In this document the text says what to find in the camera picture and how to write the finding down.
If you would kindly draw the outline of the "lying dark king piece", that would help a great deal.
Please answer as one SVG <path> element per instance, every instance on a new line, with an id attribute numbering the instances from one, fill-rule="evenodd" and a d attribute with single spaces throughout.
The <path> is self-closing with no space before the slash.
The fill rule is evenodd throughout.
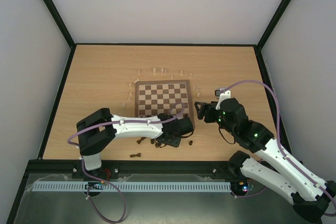
<path id="1" fill-rule="evenodd" d="M 131 154 L 130 155 L 130 158 L 134 158 L 134 157 L 141 157 L 141 153 Z"/>

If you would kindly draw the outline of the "lying dark queen piece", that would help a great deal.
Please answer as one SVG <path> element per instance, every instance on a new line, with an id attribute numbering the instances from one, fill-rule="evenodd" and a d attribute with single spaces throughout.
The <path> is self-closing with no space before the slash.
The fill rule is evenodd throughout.
<path id="1" fill-rule="evenodd" d="M 139 140 L 137 140 L 137 143 L 138 143 L 138 144 L 141 144 L 145 139 L 146 139 L 146 137 L 142 137 L 142 138 L 140 138 Z"/>

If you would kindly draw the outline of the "wooden chess board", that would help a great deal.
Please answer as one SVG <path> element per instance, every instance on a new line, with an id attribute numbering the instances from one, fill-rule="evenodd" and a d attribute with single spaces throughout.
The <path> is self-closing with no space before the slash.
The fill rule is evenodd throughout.
<path id="1" fill-rule="evenodd" d="M 188 80 L 138 81 L 132 84 L 132 89 L 130 92 L 136 117 L 151 117 L 161 113 L 176 116 L 181 113 L 180 119 L 188 114 L 195 124 Z"/>

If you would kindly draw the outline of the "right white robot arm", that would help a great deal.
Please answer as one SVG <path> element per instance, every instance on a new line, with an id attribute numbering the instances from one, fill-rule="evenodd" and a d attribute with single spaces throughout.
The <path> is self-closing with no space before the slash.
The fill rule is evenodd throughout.
<path id="1" fill-rule="evenodd" d="M 218 102 L 196 102 L 197 117 L 217 123 L 236 143 L 266 161 L 268 168 L 248 154 L 238 151 L 229 160 L 232 176 L 251 178 L 281 195 L 305 221 L 317 223 L 331 202 L 335 202 L 335 182 L 326 181 L 295 159 L 261 123 L 250 120 L 235 98 Z"/>

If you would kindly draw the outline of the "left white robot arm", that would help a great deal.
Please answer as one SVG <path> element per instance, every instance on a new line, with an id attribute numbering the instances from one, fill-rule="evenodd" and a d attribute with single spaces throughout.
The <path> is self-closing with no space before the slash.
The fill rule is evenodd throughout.
<path id="1" fill-rule="evenodd" d="M 85 169 L 101 167 L 101 152 L 112 140 L 127 137 L 151 138 L 158 143 L 179 147 L 183 137 L 194 132 L 191 119 L 160 113 L 147 118 L 128 118 L 102 108 L 76 124 L 80 155 Z"/>

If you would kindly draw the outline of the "black metal frame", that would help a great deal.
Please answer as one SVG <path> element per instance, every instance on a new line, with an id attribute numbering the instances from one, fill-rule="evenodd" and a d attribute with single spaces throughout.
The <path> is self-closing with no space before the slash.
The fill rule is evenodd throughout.
<path id="1" fill-rule="evenodd" d="M 45 147 L 45 159 L 78 159 L 79 150 L 67 143 L 76 124 L 100 108 L 113 114 L 134 116 L 134 101 L 128 101 L 129 83 L 168 78 L 189 79 L 200 90 L 199 100 L 215 100 L 214 89 L 241 80 L 259 80 L 261 74 L 252 46 L 259 43 L 281 0 L 52 0 L 76 46 L 65 87 Z M 269 71 L 280 103 L 289 142 L 297 159 L 325 180 L 335 180 L 335 168 L 326 175 L 335 158 L 333 151 L 318 146 L 317 137 L 334 137 L 335 123 L 327 116 L 335 109 L 335 92 L 323 91 L 327 63 L 313 54 L 317 41 L 303 45 L 308 33 L 295 26 L 302 15 L 312 14 L 313 4 L 335 4 L 334 0 L 307 2 L 287 10 L 276 33 L 289 24 L 286 33 L 270 38 Z M 311 23 L 309 32 L 318 35 Z M 206 46 L 121 46 L 106 43 L 237 44 Z M 27 163 L 38 157 L 61 79 L 70 54 L 66 41 L 43 0 L 1 0 L 1 223 L 6 223 Z M 167 69 L 161 75 L 161 69 Z M 239 145 L 224 142 L 217 124 L 195 119 L 194 144 L 179 148 L 155 148 L 148 140 L 112 141 L 102 153 L 105 159 L 130 159 L 142 153 L 145 160 L 227 160 Z M 309 161 L 331 158 L 325 171 Z"/>

